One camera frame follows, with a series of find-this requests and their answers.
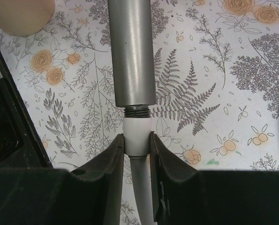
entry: white cable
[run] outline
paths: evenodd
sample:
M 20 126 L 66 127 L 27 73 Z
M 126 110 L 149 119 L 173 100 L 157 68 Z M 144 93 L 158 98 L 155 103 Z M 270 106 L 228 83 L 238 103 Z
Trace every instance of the white cable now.
M 125 153 L 130 157 L 134 196 L 142 225 L 154 223 L 147 155 L 150 152 L 151 118 L 123 118 Z

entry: metal tube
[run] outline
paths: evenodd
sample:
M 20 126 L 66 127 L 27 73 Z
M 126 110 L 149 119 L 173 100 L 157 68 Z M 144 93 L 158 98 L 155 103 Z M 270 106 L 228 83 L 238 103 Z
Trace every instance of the metal tube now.
M 115 103 L 156 104 L 150 0 L 108 0 Z

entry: metal threads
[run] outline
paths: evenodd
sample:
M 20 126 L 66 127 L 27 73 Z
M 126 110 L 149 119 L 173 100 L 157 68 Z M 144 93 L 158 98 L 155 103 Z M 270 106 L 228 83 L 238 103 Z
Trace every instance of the metal threads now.
M 147 105 L 130 106 L 124 110 L 126 118 L 149 118 L 150 110 Z

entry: orange rose illustration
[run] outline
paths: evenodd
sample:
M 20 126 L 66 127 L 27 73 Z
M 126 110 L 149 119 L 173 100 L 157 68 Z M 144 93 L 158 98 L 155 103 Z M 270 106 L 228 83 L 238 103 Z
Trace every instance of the orange rose illustration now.
M 31 67 L 36 72 L 42 72 L 50 67 L 52 61 L 52 53 L 48 50 L 41 50 L 31 59 Z
M 254 0 L 224 0 L 223 8 L 233 15 L 244 15 L 252 9 Z
M 197 164 L 201 161 L 201 155 L 199 152 L 195 150 L 186 150 L 184 152 L 184 157 L 188 161 L 189 164 Z
M 47 81 L 51 85 L 58 84 L 60 81 L 62 81 L 63 77 L 64 77 L 64 74 L 61 71 L 61 69 L 58 69 L 55 67 L 50 67 L 48 70 L 48 73 L 46 75 Z
M 78 61 L 80 61 L 80 55 L 78 54 L 71 54 L 68 56 L 67 61 L 71 64 L 76 64 Z
M 262 23 L 272 23 L 279 18 L 277 9 L 270 6 L 255 6 L 252 8 L 254 17 Z

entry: fern leaf drawing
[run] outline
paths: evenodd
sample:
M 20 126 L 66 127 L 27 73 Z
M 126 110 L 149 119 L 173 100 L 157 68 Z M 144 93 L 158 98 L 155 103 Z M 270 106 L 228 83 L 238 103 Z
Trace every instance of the fern leaf drawing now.
M 176 64 L 176 51 L 177 49 L 174 49 L 171 51 L 170 55 L 168 56 L 168 59 L 166 61 L 166 65 L 164 65 L 164 71 L 159 76 L 160 81 L 165 84 L 166 87 L 172 87 L 174 88 L 174 83 L 179 84 L 179 82 L 175 78 L 180 78 L 178 75 L 174 74 L 175 72 L 180 72 L 176 67 L 178 65 Z
M 203 126 L 206 118 L 216 110 L 219 105 L 204 107 L 204 103 L 213 93 L 216 83 L 200 94 L 196 94 L 195 86 L 198 85 L 193 62 L 190 62 L 189 74 L 181 81 L 178 76 L 176 50 L 172 50 L 162 66 L 160 48 L 154 56 L 156 100 L 157 106 L 150 110 L 152 117 L 163 116 L 179 121 L 177 132 L 185 126 L 193 124 L 192 134 L 205 130 Z

